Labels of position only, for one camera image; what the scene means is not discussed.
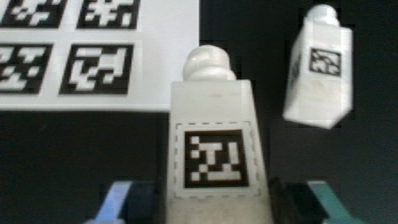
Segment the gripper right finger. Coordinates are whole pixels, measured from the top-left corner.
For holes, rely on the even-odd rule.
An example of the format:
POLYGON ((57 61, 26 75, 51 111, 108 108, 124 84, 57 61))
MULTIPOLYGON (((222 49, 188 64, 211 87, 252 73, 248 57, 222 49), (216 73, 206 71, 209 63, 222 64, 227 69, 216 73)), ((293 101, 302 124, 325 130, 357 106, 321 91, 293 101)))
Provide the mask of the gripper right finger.
POLYGON ((282 183, 273 178, 268 187, 275 224, 367 224, 348 212, 323 180, 282 183))

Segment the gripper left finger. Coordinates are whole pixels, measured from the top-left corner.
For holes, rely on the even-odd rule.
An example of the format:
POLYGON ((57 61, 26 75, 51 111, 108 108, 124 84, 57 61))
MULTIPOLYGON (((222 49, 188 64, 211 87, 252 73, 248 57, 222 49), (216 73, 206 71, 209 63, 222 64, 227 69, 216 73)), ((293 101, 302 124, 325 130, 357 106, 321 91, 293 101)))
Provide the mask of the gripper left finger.
POLYGON ((154 183, 115 181, 96 216, 81 224, 154 224, 154 183))

